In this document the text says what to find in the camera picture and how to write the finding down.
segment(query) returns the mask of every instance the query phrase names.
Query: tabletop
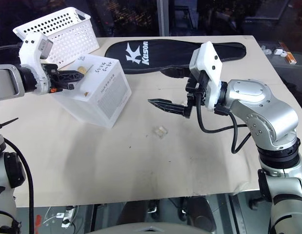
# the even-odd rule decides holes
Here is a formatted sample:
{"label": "tabletop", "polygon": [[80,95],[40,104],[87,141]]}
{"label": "tabletop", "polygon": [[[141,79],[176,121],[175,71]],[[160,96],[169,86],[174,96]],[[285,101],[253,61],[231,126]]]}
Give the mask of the tabletop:
{"label": "tabletop", "polygon": [[[98,38],[100,48],[92,54],[103,56],[110,45],[132,39],[153,38]],[[253,36],[165,39],[244,44],[246,56],[224,62],[221,80],[250,78],[268,84],[276,98],[287,102],[297,112],[297,134],[302,141],[302,109]],[[186,101],[186,78],[173,79],[159,72],[126,77],[132,96],[112,129],[77,121],[52,95],[26,94],[0,102],[0,123],[19,117],[0,133],[15,143],[28,161],[34,181],[35,206],[110,203],[258,189],[260,165],[252,139],[233,155],[230,151],[232,129],[205,134],[199,128],[195,110],[190,119],[185,119],[147,102],[150,98],[170,99],[175,103]],[[229,117],[215,115],[204,107],[202,117],[209,129],[232,124]],[[168,131],[163,138],[154,133],[159,126]],[[238,142],[246,134],[247,129],[240,129]],[[15,196],[17,206],[28,206],[27,182],[15,189]]]}

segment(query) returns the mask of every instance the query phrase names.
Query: perforated basket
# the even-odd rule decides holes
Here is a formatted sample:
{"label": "perforated basket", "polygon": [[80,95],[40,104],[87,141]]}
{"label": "perforated basket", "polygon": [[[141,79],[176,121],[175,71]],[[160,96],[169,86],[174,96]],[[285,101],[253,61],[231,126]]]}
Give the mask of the perforated basket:
{"label": "perforated basket", "polygon": [[22,40],[29,32],[41,32],[54,45],[45,60],[59,68],[68,65],[80,55],[99,48],[90,16],[68,7],[14,28],[14,33]]}

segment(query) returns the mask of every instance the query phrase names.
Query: beige table surface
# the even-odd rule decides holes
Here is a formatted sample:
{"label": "beige table surface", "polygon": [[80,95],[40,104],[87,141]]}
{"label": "beige table surface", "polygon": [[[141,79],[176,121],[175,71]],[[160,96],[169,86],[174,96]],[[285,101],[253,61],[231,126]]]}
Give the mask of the beige table surface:
{"label": "beige table surface", "polygon": [[[103,55],[113,43],[125,39],[99,38]],[[302,140],[302,109],[281,82],[252,36],[175,37],[195,42],[241,42],[247,55],[223,63],[221,79],[258,79],[298,113],[297,134]],[[0,123],[19,117],[1,129],[23,152],[32,171],[35,206],[62,206],[120,202],[174,196],[237,193],[258,189],[258,153],[249,140],[238,154],[231,154],[233,130],[203,133],[196,112],[191,118],[165,113],[147,102],[165,98],[185,101],[187,79],[173,79],[159,72],[127,75],[132,96],[108,130],[81,123],[67,113],[52,95],[26,94],[0,102]],[[231,125],[229,117],[202,108],[205,126]],[[164,126],[160,139],[154,129]],[[247,134],[239,130],[238,139]],[[17,206],[28,205],[28,187],[15,190]]]}

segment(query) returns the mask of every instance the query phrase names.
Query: black bag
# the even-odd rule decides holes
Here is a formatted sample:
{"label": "black bag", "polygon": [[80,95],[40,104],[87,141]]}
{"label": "black bag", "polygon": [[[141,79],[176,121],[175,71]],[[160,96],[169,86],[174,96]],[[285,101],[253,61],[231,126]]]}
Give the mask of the black bag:
{"label": "black bag", "polygon": [[[193,51],[201,44],[170,39],[128,40],[111,45],[105,57],[118,59],[125,74],[142,74],[167,67],[188,67]],[[222,62],[246,55],[245,46],[238,42],[213,45]]]}

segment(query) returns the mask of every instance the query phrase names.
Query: white plastic basket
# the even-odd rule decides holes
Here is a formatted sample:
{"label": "white plastic basket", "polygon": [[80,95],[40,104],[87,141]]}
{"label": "white plastic basket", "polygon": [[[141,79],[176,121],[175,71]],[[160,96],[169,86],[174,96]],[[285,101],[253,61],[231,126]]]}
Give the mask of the white plastic basket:
{"label": "white plastic basket", "polygon": [[99,48],[90,18],[74,7],[68,7],[16,27],[13,31],[22,40],[29,32],[45,34],[54,43],[45,61],[61,68],[80,55]]}

